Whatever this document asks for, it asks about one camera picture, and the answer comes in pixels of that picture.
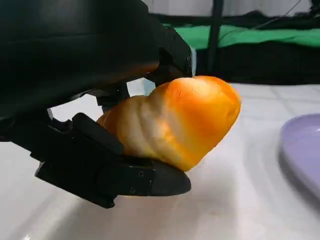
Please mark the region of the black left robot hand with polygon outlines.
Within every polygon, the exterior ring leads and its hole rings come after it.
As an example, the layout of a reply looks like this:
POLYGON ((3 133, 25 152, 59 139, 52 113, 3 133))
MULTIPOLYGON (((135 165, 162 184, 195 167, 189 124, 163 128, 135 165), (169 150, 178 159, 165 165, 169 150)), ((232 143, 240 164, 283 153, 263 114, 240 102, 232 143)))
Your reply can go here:
POLYGON ((192 52, 140 0, 3 0, 0 139, 39 161, 35 176, 103 208, 119 196, 187 193, 187 175, 127 157, 84 113, 61 122, 51 108, 85 94, 103 110, 129 97, 127 82, 192 75, 192 52))

